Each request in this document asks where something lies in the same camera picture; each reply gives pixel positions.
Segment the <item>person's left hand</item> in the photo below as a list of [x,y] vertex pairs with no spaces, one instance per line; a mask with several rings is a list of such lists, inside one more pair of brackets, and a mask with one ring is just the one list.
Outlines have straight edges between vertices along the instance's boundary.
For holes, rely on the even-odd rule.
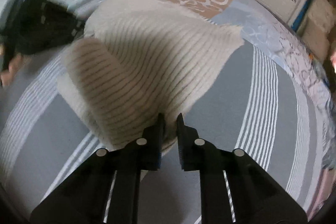
[[13,80],[15,75],[21,69],[24,64],[24,57],[21,54],[16,54],[9,62],[9,67],[1,72],[1,86],[6,87],[9,86]]

